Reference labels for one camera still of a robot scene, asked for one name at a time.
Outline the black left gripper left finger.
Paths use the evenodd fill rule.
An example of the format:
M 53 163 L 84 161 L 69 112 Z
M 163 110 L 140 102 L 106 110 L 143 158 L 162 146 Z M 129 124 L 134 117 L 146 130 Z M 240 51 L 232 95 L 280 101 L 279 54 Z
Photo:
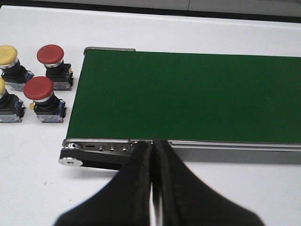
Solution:
M 56 226 L 148 226 L 151 150 L 138 142 L 128 162 L 94 196 L 62 214 Z

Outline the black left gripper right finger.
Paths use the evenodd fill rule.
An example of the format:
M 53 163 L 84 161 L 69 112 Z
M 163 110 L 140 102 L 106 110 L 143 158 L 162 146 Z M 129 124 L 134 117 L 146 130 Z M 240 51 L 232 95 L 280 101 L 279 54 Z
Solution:
M 262 226 L 253 212 L 207 186 L 166 140 L 153 139 L 153 191 L 164 226 Z

